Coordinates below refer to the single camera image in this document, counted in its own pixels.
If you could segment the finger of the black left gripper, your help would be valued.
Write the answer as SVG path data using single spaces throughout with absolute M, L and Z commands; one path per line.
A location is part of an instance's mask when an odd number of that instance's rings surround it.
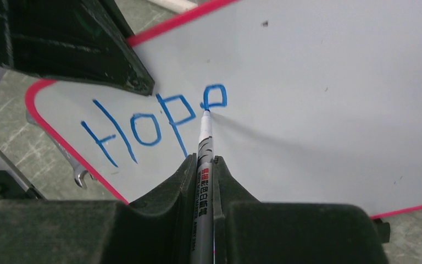
M 114 1 L 0 0 L 0 67 L 149 96 L 155 82 Z

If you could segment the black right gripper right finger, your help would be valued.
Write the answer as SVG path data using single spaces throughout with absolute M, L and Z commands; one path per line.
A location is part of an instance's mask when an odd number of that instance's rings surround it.
M 216 263 L 388 263 L 375 223 L 359 207 L 261 202 L 213 164 Z

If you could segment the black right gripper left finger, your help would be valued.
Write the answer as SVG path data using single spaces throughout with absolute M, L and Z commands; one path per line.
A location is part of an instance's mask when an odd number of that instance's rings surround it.
M 196 155 L 131 203 L 0 200 L 0 263 L 188 263 Z

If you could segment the white whiteboard marker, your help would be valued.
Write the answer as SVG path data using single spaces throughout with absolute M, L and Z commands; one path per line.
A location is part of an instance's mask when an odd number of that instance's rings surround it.
M 197 152 L 197 181 L 192 226 L 191 263 L 213 263 L 213 134 L 209 110 L 203 112 Z

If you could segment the pink-framed whiteboard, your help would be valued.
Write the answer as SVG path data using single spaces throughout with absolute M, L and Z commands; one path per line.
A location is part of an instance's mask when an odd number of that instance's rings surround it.
M 198 150 L 256 198 L 422 209 L 422 1 L 209 1 L 129 40 L 151 96 L 40 80 L 33 119 L 131 202 Z

